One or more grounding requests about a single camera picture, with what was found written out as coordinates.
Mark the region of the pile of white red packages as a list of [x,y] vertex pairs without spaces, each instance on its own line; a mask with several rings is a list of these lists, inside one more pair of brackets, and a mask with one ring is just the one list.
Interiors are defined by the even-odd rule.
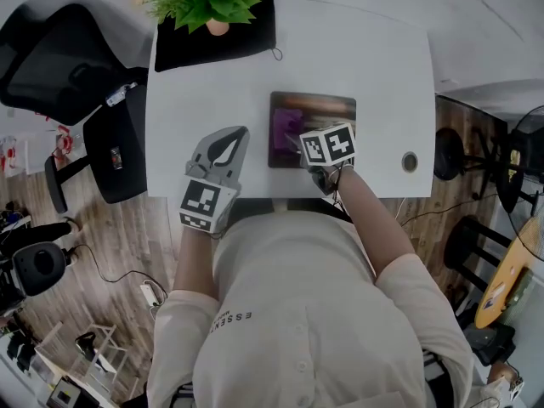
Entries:
[[42,173],[50,156],[58,164],[64,164],[86,154],[82,125],[58,124],[38,133],[0,136],[0,173],[6,178]]

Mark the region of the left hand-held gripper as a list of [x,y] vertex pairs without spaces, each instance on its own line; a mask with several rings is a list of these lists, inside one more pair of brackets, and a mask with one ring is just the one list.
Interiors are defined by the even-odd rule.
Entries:
[[247,152],[247,127],[226,127],[203,138],[186,164],[182,179],[180,222],[208,234],[220,234],[241,193],[239,177]]

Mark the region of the person's left forearm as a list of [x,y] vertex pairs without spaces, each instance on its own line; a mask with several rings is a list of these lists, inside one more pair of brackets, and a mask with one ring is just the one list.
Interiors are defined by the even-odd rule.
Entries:
[[218,299],[213,278],[213,239],[209,234],[183,227],[173,291],[196,292]]

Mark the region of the white wooden frame stool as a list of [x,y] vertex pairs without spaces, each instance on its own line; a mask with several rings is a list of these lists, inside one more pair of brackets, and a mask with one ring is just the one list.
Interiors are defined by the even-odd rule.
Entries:
[[118,376],[126,365],[128,350],[114,339],[116,325],[103,326],[93,323],[84,333],[86,332],[95,332],[96,334],[94,340],[96,355],[92,362],[86,360],[75,344],[77,357],[73,361],[69,373],[101,396],[110,399]]

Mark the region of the person's black trousers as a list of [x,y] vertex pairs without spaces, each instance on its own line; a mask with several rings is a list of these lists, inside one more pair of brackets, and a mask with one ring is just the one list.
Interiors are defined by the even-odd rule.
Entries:
[[[286,200],[288,211],[307,211],[320,213],[342,221],[353,223],[351,217],[340,208],[333,206],[323,199],[298,199]],[[273,213],[273,200],[269,198],[239,198],[235,201],[229,212],[227,227],[240,222],[242,219]]]

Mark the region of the black stool with thin legs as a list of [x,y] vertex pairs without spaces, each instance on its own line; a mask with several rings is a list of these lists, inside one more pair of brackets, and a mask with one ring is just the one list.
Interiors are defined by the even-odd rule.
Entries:
[[524,133],[515,128],[504,137],[492,138],[492,149],[489,150],[482,131],[477,127],[473,127],[472,131],[478,135],[483,157],[465,155],[463,162],[471,162],[473,165],[462,167],[462,172],[484,171],[480,190],[473,193],[473,199],[482,200],[487,185],[492,180],[507,213],[513,211],[519,199],[535,208],[539,192],[528,194],[522,187],[528,176],[538,179],[544,176],[544,155],[539,152],[542,142],[539,141],[538,132]]

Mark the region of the white power strip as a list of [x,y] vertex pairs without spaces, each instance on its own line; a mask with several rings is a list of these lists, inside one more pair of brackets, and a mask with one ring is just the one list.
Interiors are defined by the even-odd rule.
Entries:
[[162,288],[153,280],[146,279],[140,284],[140,290],[144,295],[145,301],[151,309],[161,307],[165,301],[165,293]]

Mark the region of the black floor bag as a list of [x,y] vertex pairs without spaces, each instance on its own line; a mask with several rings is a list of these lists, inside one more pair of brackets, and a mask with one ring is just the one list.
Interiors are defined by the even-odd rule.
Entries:
[[516,349],[513,341],[515,329],[501,323],[479,329],[474,323],[468,325],[463,333],[483,366],[492,366],[497,361],[506,362]]

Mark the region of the person's right forearm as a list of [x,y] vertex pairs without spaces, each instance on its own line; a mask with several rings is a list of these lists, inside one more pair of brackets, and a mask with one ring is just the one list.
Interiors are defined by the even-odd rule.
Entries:
[[407,234],[354,168],[343,166],[336,176],[338,193],[376,275],[395,260],[414,255]]

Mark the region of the person's cream shirt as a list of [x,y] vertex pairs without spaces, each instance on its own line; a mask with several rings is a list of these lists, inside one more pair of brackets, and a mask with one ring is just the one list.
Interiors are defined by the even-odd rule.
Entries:
[[211,281],[157,313],[149,408],[427,408],[425,354],[468,401],[471,349],[416,254],[374,275],[352,226],[274,213],[230,229]]

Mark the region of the purple knitted cloth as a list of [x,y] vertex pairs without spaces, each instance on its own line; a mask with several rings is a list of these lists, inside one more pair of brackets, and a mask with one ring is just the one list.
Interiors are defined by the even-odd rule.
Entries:
[[304,130],[303,111],[300,109],[276,108],[272,115],[272,156],[294,156],[293,146],[284,136],[293,133],[300,136]]

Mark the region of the black handheld device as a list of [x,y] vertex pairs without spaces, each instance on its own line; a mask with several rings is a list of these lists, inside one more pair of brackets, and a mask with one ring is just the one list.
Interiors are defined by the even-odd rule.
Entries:
[[75,344],[83,357],[92,362],[96,355],[94,348],[94,340],[96,334],[94,331],[88,331],[75,339]]

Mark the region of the pale green flat item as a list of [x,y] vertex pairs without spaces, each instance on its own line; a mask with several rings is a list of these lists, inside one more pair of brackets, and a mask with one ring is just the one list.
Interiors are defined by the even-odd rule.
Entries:
[[519,303],[527,292],[532,278],[533,271],[528,267],[523,267],[505,300],[505,307],[507,309]]

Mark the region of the large black standing fan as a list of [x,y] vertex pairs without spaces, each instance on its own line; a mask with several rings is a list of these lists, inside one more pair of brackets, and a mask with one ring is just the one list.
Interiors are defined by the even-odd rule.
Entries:
[[[524,133],[533,133],[537,131],[539,141],[542,142],[542,147],[539,149],[539,152],[544,155],[544,105],[540,105],[535,109],[530,110],[513,125],[512,129],[501,130],[497,135],[489,138],[484,135],[489,150],[492,149],[492,138],[504,137],[515,128]],[[461,136],[455,130],[447,127],[438,130],[435,138],[434,176],[443,181],[450,181],[458,175],[463,175],[462,167],[470,167],[473,165],[471,162],[463,162],[463,157],[465,155],[483,157],[482,147],[479,155],[467,154],[464,150]],[[544,263],[544,176],[541,178],[528,176],[524,180],[522,190],[528,194],[535,194],[537,191],[539,192],[539,200],[535,208],[532,208],[528,202],[522,201],[521,199],[518,200],[518,203],[511,213],[507,213],[505,209],[502,208],[507,213],[516,236],[520,235],[521,229],[531,218],[536,217],[541,221],[542,243],[537,246],[536,238],[530,238],[528,240],[523,239],[522,242],[536,259]]]

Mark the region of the black mesh office chair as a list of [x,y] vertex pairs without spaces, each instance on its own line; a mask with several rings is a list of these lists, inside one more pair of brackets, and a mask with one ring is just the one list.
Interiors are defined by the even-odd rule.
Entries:
[[[66,127],[82,124],[87,154],[57,167],[45,161],[48,191],[57,213],[68,210],[62,185],[90,167],[103,199],[114,204],[147,190],[145,107],[148,71],[127,68],[107,44],[94,17],[72,3],[46,20],[19,6],[0,28],[0,103],[33,111]],[[105,98],[136,82],[114,107]],[[115,170],[111,148],[119,147]]]

